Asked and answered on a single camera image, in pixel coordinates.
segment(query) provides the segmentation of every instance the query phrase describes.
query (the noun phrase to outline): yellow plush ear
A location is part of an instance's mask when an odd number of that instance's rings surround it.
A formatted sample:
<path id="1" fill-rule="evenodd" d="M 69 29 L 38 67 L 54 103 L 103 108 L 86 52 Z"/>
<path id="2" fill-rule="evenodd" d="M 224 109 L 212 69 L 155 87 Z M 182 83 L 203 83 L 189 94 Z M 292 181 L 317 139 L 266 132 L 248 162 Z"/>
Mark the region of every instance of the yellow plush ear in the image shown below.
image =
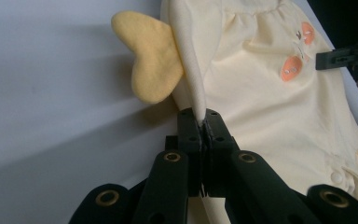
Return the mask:
<path id="1" fill-rule="evenodd" d="M 184 74 L 171 26 L 133 11 L 112 18 L 112 29 L 135 53 L 132 90 L 143 102 L 155 104 L 168 97 Z"/>

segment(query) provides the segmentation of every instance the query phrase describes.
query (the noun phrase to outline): white fabric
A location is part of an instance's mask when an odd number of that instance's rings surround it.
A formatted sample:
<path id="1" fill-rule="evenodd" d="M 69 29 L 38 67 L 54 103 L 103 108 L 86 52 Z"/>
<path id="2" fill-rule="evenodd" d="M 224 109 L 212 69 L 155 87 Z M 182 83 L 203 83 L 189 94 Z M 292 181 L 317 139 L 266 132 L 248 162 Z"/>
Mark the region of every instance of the white fabric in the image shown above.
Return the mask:
<path id="1" fill-rule="evenodd" d="M 219 112 L 243 150 L 260 154 L 303 194 L 328 184 L 358 199 L 358 126 L 340 70 L 316 71 L 315 54 L 329 50 L 315 31 L 306 45 L 300 8 L 286 0 L 163 1 L 186 70 L 174 93 L 202 121 Z M 299 74 L 282 80 L 291 57 Z M 228 222 L 223 200 L 206 199 L 212 223 Z"/>

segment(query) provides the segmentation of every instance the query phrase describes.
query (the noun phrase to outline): orange patch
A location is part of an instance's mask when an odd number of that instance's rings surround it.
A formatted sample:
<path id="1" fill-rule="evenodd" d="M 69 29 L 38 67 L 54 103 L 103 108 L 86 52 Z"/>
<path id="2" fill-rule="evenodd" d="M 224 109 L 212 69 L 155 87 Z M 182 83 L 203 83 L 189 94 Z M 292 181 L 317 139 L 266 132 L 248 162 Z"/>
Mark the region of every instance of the orange patch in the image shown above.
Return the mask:
<path id="1" fill-rule="evenodd" d="M 301 59 L 299 59 L 297 56 L 288 58 L 283 65 L 281 71 L 281 79 L 283 81 L 292 80 L 301 72 L 301 68 L 302 68 Z"/>
<path id="2" fill-rule="evenodd" d="M 308 22 L 302 23 L 302 30 L 305 44 L 310 45 L 315 38 L 315 30 Z"/>

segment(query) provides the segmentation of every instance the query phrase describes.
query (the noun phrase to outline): cream garment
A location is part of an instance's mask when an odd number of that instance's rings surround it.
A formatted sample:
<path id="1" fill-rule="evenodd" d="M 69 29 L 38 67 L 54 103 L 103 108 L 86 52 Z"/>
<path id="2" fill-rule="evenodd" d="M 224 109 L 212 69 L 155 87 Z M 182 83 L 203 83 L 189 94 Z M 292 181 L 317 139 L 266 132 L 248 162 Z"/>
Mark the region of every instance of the cream garment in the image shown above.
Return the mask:
<path id="1" fill-rule="evenodd" d="M 316 71 L 329 50 L 288 0 L 162 2 L 186 79 L 173 96 L 219 112 L 243 150 L 260 154 L 292 188 L 328 184 L 358 199 L 358 127 L 339 70 Z M 223 199 L 205 199 L 212 223 L 228 222 Z"/>

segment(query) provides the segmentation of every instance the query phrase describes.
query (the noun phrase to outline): stuffed ear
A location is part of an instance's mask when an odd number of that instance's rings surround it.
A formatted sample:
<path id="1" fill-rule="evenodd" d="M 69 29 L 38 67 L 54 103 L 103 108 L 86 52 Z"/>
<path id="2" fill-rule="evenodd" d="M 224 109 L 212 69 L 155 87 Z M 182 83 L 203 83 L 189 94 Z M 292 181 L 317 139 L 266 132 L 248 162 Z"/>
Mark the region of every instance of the stuffed ear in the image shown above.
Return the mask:
<path id="1" fill-rule="evenodd" d="M 112 29 L 135 53 L 132 90 L 143 102 L 155 104 L 168 97 L 184 74 L 171 26 L 133 11 L 112 18 Z"/>

